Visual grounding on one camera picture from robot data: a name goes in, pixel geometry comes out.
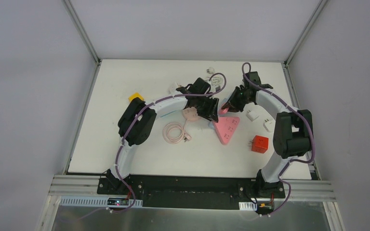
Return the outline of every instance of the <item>red cube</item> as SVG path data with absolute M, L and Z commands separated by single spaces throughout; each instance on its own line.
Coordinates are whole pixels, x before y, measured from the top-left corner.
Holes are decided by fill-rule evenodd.
M 258 153 L 265 153 L 269 148 L 269 138 L 255 136 L 251 143 L 251 150 Z

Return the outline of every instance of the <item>pink power strip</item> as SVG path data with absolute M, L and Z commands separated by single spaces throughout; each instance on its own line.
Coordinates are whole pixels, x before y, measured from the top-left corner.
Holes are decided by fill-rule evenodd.
M 219 117 L 218 123 L 213 123 L 216 134 L 223 145 L 227 145 L 240 122 L 239 117 Z

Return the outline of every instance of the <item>white power adapter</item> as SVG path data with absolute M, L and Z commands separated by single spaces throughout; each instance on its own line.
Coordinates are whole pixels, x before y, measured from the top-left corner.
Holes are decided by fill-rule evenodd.
M 170 85 L 170 88 L 168 88 L 168 90 L 171 94 L 173 94 L 178 87 L 180 87 L 180 85 L 177 82 L 174 82 Z
M 276 122 L 274 119 L 265 119 L 264 120 L 264 128 L 268 131 L 268 132 L 273 132 L 274 131 L 274 127 L 276 125 Z
M 259 114 L 255 111 L 248 110 L 246 116 L 249 118 L 251 122 L 253 122 L 255 119 L 259 117 Z

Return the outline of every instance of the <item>gray wall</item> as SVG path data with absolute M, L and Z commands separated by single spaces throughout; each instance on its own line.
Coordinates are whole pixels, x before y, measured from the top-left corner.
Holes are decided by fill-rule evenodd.
M 93 72 L 61 1 L 0 0 L 0 230 L 36 227 Z
M 73 0 L 101 58 L 284 61 L 319 0 Z
M 291 64 L 347 230 L 370 230 L 370 0 L 331 0 Z

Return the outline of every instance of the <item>power outlet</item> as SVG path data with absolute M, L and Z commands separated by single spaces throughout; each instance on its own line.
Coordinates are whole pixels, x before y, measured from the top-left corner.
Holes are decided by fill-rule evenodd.
M 227 145 L 240 122 L 239 117 L 219 117 L 218 123 L 213 123 L 216 134 L 223 145 Z
M 265 153 L 269 147 L 269 138 L 255 136 L 252 140 L 251 150 L 258 153 Z
M 189 120 L 189 121 L 197 121 L 200 119 L 195 107 L 188 107 L 182 110 L 182 115 L 184 116 L 186 120 Z

